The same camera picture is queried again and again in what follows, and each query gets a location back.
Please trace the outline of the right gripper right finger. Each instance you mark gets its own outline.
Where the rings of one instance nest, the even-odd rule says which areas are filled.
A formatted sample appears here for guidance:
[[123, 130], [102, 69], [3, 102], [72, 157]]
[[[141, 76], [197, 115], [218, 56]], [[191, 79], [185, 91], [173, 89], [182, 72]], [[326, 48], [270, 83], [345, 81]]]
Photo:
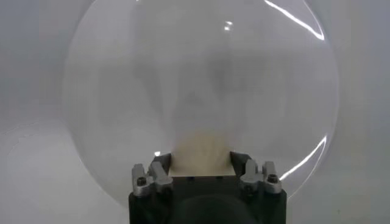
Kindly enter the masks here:
[[230, 152], [230, 162], [238, 177], [239, 187], [243, 191], [254, 194], [262, 187], [268, 194], [282, 193], [282, 182], [277, 175], [273, 161], [265, 161], [259, 170], [257, 162], [248, 154]]

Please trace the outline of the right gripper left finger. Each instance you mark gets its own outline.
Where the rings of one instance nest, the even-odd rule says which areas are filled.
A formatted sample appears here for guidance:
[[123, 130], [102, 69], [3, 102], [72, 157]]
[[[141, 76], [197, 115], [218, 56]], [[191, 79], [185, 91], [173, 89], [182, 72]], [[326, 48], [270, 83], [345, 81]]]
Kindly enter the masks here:
[[156, 192], [163, 194], [173, 190], [173, 178], [168, 175], [171, 166], [171, 154], [155, 156], [146, 172], [142, 164], [132, 168], [133, 195], [147, 197]]

